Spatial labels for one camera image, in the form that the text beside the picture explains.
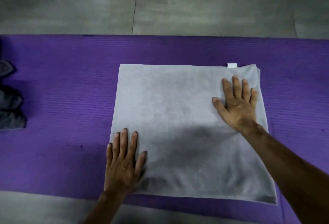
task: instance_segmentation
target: gray floor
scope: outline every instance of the gray floor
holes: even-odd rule
[[[0,191],[2,224],[77,224],[95,205],[94,201]],[[122,205],[112,224],[252,224],[247,222]]]
[[[0,0],[0,34],[329,39],[329,0]]]

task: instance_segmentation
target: forearm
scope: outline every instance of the forearm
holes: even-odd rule
[[[241,134],[262,159],[302,223],[327,222],[329,176],[290,151],[256,123],[245,124]]]
[[[123,197],[115,193],[103,192],[99,197],[95,208],[83,224],[109,224],[119,209],[122,201]]]

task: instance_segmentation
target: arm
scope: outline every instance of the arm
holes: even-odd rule
[[[227,107],[216,97],[212,101],[217,112],[232,128],[240,132],[262,159],[303,223],[327,223],[329,218],[329,176],[290,151],[262,126],[256,123],[257,92],[249,90],[246,80],[242,88],[236,76],[233,86],[223,79]]]
[[[109,224],[126,195],[134,188],[142,171],[146,153],[133,160],[137,146],[137,132],[134,132],[127,151],[127,130],[117,133],[114,142],[106,149],[106,170],[104,191],[95,208],[83,222],[84,224]]]

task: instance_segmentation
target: stack of dark clothing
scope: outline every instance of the stack of dark clothing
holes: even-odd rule
[[[14,72],[11,63],[0,60],[0,79]],[[23,98],[17,90],[0,85],[0,130],[25,128],[26,117],[20,110],[22,103]]]

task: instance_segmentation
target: textured mat surface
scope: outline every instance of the textured mat surface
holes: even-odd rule
[[[1,37],[29,121],[0,132],[1,190],[96,199],[102,190],[120,63],[261,69],[270,132],[329,172],[329,42],[137,36]],[[234,200],[135,195],[128,203],[258,223],[298,223],[279,207]]]

